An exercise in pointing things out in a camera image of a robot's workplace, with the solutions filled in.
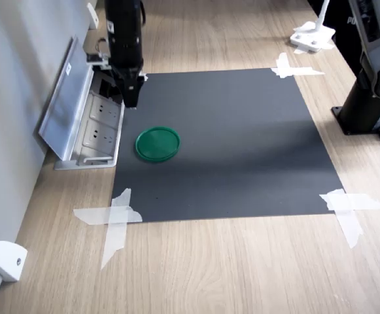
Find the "cable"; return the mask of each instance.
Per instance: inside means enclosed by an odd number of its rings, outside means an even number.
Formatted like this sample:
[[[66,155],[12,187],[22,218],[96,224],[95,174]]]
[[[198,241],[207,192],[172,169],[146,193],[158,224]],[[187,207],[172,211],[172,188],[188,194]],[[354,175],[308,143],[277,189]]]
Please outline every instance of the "cable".
[[[143,17],[142,25],[145,25],[146,24],[146,11],[145,11],[145,6],[143,5],[143,1],[140,1],[140,9],[142,11],[142,17]]]

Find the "gray robot arm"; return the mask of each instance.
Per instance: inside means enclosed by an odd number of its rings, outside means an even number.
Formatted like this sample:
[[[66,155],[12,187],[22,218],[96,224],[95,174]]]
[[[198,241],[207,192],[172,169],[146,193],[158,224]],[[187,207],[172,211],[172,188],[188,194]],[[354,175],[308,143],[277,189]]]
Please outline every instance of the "gray robot arm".
[[[380,98],[380,0],[349,0],[360,34],[361,64],[371,89]]]

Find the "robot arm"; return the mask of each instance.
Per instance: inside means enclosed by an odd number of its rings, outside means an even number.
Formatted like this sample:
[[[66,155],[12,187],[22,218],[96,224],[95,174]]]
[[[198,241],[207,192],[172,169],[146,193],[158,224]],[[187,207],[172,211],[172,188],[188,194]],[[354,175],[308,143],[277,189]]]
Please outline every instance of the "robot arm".
[[[360,34],[361,65],[374,95],[380,98],[380,0],[349,0]]]
[[[145,8],[140,0],[105,0],[107,38],[98,40],[98,54],[88,54],[89,65],[109,70],[122,94],[127,108],[136,108],[140,89],[145,82],[143,68],[141,15],[146,22]],[[107,41],[110,57],[98,49],[101,41]]]
[[[362,43],[362,70],[342,107],[333,107],[344,134],[380,135],[380,0],[349,0]]]

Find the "white wall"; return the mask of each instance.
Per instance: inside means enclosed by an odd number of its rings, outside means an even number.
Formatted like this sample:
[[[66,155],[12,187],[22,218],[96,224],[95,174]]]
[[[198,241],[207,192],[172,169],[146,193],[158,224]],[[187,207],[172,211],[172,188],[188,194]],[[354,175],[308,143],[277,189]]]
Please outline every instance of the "white wall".
[[[46,153],[38,123],[69,39],[86,36],[86,3],[0,0],[0,240],[20,228]]]

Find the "white lamp base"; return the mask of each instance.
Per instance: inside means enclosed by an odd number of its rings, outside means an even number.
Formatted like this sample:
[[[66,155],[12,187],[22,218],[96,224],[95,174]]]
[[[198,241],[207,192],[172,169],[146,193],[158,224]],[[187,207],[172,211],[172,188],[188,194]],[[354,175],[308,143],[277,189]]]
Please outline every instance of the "white lamp base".
[[[334,36],[335,30],[326,26],[321,26],[317,31],[314,22],[306,22],[303,26],[294,29],[294,34],[290,37],[290,42],[303,50],[318,52],[320,49],[331,48],[328,43]]]

